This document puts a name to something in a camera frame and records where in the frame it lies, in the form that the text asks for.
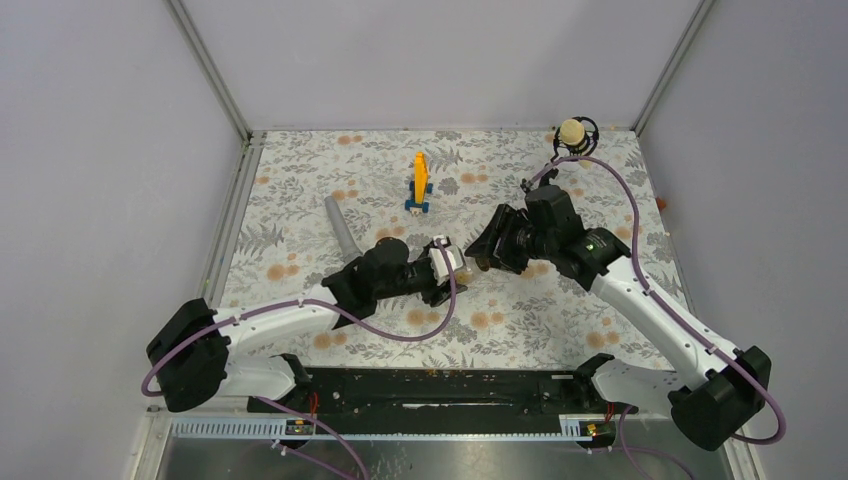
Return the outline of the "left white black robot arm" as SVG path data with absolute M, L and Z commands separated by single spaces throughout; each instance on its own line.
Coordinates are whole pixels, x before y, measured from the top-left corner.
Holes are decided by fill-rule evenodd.
M 457 306 L 467 272 L 461 250 L 434 237 L 415 259 L 406 243 L 386 237 L 303 292 L 248 307 L 214 309 L 203 298 L 181 305 L 146 347 L 151 364 L 141 392 L 173 413 L 213 398 L 265 397 L 296 411 L 309 401 L 308 375 L 292 354 L 262 358 L 272 341 L 366 324 L 382 300 L 417 295 L 430 307 Z

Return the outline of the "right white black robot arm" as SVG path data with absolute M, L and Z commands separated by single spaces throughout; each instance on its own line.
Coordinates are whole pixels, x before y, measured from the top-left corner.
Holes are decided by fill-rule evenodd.
M 530 261 L 557 272 L 612 306 L 666 358 L 671 370 L 636 367 L 597 354 L 581 364 L 575 402 L 597 412 L 626 404 L 671 419 L 694 445 L 715 451 L 764 406 L 771 360 L 759 348 L 741 351 L 678 304 L 653 281 L 642 284 L 633 256 L 612 232 L 587 229 L 561 188 L 525 196 L 525 208 L 501 204 L 465 250 L 482 270 L 524 272 Z

